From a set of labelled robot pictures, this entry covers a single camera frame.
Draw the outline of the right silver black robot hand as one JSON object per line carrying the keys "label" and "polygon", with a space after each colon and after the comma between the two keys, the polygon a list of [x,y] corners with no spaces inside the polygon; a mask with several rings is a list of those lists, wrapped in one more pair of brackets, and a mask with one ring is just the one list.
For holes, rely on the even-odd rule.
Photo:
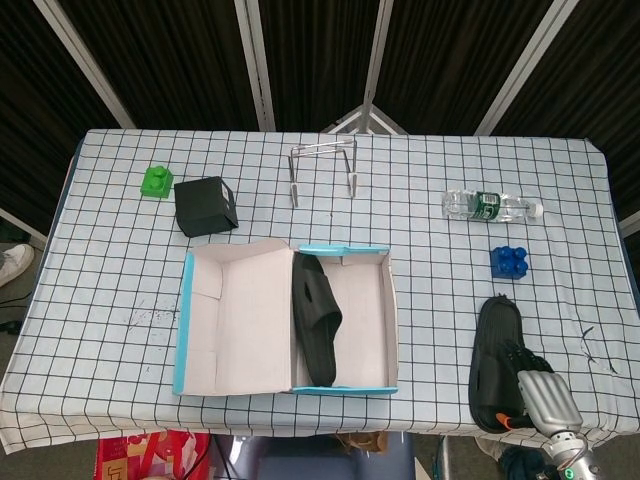
{"label": "right silver black robot hand", "polygon": [[564,379],[543,357],[514,341],[505,341],[500,346],[499,359],[516,380],[522,401],[518,414],[495,414],[503,427],[535,428],[549,439],[562,432],[580,432],[583,418],[573,396]]}

